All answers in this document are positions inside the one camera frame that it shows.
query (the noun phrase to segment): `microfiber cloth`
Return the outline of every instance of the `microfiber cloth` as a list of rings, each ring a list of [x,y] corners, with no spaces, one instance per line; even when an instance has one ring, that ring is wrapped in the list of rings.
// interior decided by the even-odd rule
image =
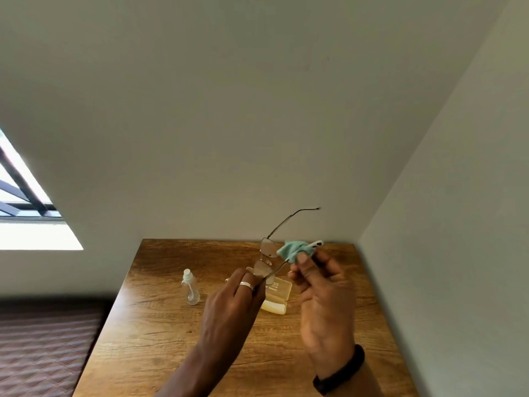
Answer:
[[[285,241],[285,245],[277,250],[277,254],[284,260],[288,260],[291,265],[296,263],[296,255],[300,252],[306,252],[312,256],[314,248],[303,241]]]

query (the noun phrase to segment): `silver ring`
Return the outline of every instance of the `silver ring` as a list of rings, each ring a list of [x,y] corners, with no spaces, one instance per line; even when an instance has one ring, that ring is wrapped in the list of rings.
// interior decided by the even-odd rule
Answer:
[[[248,283],[247,281],[241,281],[241,282],[239,283],[239,285],[245,285],[246,287],[249,287],[250,290],[253,291],[253,285],[251,285],[251,284]]]

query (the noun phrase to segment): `black window bar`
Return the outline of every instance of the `black window bar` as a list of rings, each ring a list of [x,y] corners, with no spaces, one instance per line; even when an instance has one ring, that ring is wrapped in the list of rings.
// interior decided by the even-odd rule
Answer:
[[[0,220],[44,220],[62,221],[63,218],[51,203],[43,203],[31,189],[30,185],[11,162],[0,144],[0,164],[17,184],[18,188],[0,179],[0,189],[16,196],[23,202],[7,202],[0,200]]]

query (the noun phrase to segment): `black wristband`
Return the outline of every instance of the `black wristband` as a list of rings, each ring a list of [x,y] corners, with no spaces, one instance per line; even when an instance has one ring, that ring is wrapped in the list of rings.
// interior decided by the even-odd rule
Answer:
[[[320,378],[316,376],[312,381],[312,384],[321,395],[325,395],[352,378],[353,375],[360,370],[360,367],[365,360],[366,354],[364,353],[363,348],[356,344],[354,346],[353,357],[343,368],[323,380],[320,380]]]

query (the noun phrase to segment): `brown mattress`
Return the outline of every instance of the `brown mattress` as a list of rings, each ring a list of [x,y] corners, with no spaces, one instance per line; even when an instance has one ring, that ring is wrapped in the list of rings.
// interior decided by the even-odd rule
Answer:
[[[0,301],[0,396],[71,396],[105,316],[102,301]]]

